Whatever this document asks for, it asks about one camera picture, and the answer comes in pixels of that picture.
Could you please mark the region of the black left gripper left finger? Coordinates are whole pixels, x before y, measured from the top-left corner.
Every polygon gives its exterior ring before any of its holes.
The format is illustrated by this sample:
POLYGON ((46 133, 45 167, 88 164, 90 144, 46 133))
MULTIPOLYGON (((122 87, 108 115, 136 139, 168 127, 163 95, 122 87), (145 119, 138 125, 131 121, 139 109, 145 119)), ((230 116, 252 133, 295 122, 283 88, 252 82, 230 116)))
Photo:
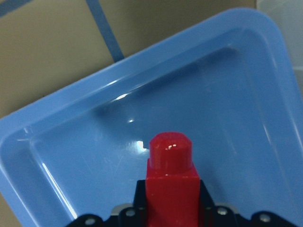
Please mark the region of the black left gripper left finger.
POLYGON ((136 183, 132 203, 125 203, 114 207, 107 219, 95 214, 84 214, 70 222, 68 227, 146 227, 147 199, 145 181, 136 183))

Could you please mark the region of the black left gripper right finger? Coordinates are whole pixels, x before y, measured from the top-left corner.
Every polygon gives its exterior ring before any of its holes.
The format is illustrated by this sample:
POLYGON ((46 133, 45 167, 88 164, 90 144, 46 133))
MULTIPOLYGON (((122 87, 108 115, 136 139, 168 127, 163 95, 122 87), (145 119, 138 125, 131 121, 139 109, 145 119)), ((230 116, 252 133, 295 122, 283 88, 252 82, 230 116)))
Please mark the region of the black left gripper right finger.
POLYGON ((257 211, 244 217, 232 205, 215 203, 204 182, 200 180, 199 227, 295 227, 291 221, 270 211, 257 211))

